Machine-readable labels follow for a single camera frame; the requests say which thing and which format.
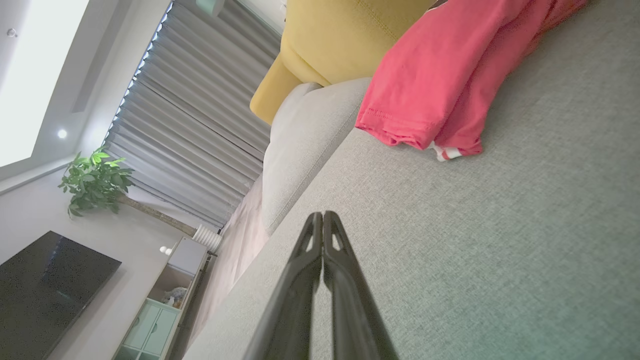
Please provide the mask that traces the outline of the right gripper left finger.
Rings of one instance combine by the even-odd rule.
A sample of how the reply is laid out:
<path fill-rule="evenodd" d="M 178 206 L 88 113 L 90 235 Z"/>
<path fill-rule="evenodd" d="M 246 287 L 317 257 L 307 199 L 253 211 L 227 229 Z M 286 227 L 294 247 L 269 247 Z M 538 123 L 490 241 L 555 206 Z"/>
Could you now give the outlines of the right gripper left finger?
<path fill-rule="evenodd" d="M 313 301 L 323 268 L 323 215 L 309 215 L 270 296 L 245 360 L 308 360 Z"/>

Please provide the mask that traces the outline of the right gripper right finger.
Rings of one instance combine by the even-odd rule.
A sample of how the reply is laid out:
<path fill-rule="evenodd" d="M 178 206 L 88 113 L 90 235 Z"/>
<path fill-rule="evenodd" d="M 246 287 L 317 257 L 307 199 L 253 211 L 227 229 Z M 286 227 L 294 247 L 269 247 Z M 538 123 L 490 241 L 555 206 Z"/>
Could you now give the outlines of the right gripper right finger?
<path fill-rule="evenodd" d="M 323 279 L 331 292 L 333 358 L 397 360 L 397 351 L 336 212 L 325 212 L 322 231 Z"/>

